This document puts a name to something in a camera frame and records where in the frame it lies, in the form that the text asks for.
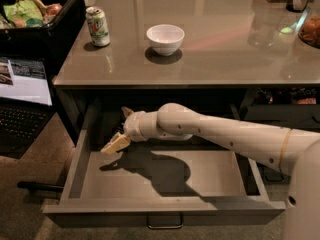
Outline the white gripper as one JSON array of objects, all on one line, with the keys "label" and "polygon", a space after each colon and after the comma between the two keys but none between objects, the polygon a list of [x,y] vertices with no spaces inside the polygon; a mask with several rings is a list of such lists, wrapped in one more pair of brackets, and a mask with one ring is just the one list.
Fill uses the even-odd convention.
[{"label": "white gripper", "polygon": [[101,149],[104,154],[111,155],[128,147],[131,140],[142,142],[148,139],[156,139],[159,136],[156,112],[134,112],[125,106],[121,107],[121,111],[126,119],[123,129],[127,136],[117,132]]}]

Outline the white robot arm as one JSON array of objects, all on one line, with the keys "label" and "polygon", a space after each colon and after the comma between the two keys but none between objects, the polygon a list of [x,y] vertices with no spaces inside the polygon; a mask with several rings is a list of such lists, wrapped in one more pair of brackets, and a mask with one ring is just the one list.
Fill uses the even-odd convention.
[{"label": "white robot arm", "polygon": [[149,139],[201,137],[291,177],[282,240],[320,239],[320,134],[199,114],[176,103],[154,112],[126,107],[123,131],[101,149],[113,154]]}]

